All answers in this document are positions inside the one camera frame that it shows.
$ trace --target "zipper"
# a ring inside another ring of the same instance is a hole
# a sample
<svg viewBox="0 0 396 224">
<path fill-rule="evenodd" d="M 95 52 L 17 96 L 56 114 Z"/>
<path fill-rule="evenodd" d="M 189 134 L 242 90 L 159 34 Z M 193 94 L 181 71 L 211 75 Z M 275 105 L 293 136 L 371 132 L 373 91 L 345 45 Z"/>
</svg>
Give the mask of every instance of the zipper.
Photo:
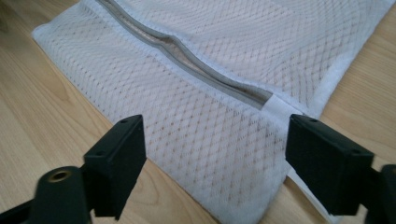
<svg viewBox="0 0 396 224">
<path fill-rule="evenodd" d="M 120 25 L 144 43 L 159 49 L 180 68 L 233 98 L 262 109 L 272 93 L 223 76 L 195 57 L 177 38 L 151 30 L 132 18 L 112 0 L 97 0 Z"/>
</svg>

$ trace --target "white mesh bag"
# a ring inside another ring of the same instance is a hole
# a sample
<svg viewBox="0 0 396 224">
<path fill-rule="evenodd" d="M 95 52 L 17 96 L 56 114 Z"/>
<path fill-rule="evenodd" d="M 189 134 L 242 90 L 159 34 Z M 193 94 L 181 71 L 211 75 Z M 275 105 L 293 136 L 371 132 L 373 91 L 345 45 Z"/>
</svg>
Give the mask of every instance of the white mesh bag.
<svg viewBox="0 0 396 224">
<path fill-rule="evenodd" d="M 83 0 L 33 36 L 112 122 L 142 114 L 148 157 L 214 217 L 254 223 L 289 115 L 318 117 L 391 4 Z"/>
</svg>

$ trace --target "wooden floor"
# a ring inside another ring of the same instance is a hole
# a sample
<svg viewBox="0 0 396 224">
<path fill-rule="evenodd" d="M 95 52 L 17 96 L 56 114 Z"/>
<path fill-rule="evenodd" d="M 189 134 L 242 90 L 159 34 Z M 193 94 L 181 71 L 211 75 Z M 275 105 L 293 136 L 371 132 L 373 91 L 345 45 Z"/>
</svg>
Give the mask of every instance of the wooden floor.
<svg viewBox="0 0 396 224">
<path fill-rule="evenodd" d="M 31 199 L 50 169 L 82 164 L 111 127 L 66 80 L 30 33 L 74 0 L 0 0 L 0 212 Z M 381 21 L 327 104 L 321 120 L 396 163 L 396 7 Z M 346 217 L 343 223 L 361 223 Z M 113 222 L 95 218 L 95 223 Z M 120 223 L 215 223 L 199 204 L 148 161 Z M 324 223 L 286 179 L 262 223 Z"/>
</svg>

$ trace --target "zipper track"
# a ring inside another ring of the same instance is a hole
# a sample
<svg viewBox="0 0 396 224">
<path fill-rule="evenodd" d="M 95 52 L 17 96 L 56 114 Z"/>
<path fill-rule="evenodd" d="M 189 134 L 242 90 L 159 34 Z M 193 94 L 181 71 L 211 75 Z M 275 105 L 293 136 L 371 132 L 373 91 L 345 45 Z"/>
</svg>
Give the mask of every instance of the zipper track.
<svg viewBox="0 0 396 224">
<path fill-rule="evenodd" d="M 176 38 L 164 35 L 136 21 L 117 3 L 111 0 L 97 0 L 129 33 L 144 43 L 159 49 L 172 62 L 207 85 L 255 108 L 262 109 L 272 93 L 233 81 L 196 58 Z"/>
</svg>

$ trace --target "mesh laundry bag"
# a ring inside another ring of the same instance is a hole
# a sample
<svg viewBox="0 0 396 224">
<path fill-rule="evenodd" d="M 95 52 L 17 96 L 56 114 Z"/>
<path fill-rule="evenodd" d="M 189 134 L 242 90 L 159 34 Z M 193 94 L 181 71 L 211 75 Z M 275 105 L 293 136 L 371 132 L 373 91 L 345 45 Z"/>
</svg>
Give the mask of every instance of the mesh laundry bag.
<svg viewBox="0 0 396 224">
<path fill-rule="evenodd" d="M 33 36 L 112 122 L 224 223 L 260 220 L 289 170 L 292 113 L 318 117 L 391 1 L 83 0 Z"/>
</svg>

